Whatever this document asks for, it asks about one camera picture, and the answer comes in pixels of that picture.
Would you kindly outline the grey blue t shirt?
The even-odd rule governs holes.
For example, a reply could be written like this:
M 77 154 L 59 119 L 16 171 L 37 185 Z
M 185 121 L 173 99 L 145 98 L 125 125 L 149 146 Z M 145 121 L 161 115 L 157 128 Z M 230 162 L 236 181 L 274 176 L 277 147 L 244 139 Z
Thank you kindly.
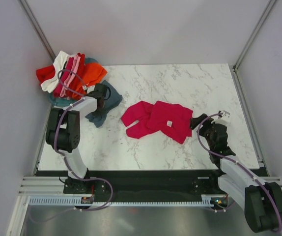
M 86 116 L 86 118 L 92 122 L 96 128 L 100 128 L 104 124 L 109 111 L 116 108 L 123 99 L 122 95 L 120 95 L 108 81 L 104 80 L 101 84 L 108 87 L 108 91 L 106 92 L 107 100 L 104 101 L 103 108 Z

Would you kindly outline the magenta t shirt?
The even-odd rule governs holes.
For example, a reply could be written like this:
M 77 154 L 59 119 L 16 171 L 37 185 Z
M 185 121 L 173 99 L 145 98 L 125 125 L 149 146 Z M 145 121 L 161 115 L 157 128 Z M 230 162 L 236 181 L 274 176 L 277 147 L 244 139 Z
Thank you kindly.
M 169 138 L 183 144 L 192 136 L 190 119 L 193 110 L 179 104 L 157 101 L 150 104 L 140 101 L 130 106 L 121 121 L 127 127 L 126 134 L 130 138 L 140 139 L 155 132 L 162 132 Z

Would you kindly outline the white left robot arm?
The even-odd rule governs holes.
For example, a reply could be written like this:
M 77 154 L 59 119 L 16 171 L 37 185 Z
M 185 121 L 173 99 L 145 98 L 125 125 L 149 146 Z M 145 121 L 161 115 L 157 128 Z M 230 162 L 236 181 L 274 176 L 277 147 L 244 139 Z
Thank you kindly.
M 49 114 L 45 141 L 62 157 L 68 176 L 76 179 L 74 186 L 80 193 L 87 193 L 92 186 L 87 176 L 88 168 L 78 148 L 81 139 L 80 121 L 86 115 L 104 108 L 110 95 L 111 89 L 107 85 L 96 84 L 89 94 L 67 107 L 52 108 Z

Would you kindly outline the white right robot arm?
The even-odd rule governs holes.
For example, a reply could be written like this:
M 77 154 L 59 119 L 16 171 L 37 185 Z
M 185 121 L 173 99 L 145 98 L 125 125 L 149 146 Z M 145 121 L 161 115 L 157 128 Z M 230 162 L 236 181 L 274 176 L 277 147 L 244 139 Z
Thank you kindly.
M 282 231 L 282 188 L 267 182 L 247 168 L 228 145 L 227 120 L 230 114 L 219 111 L 191 118 L 190 128 L 207 142 L 203 148 L 220 173 L 209 180 L 213 193 L 227 193 L 244 211 L 246 222 L 255 233 Z

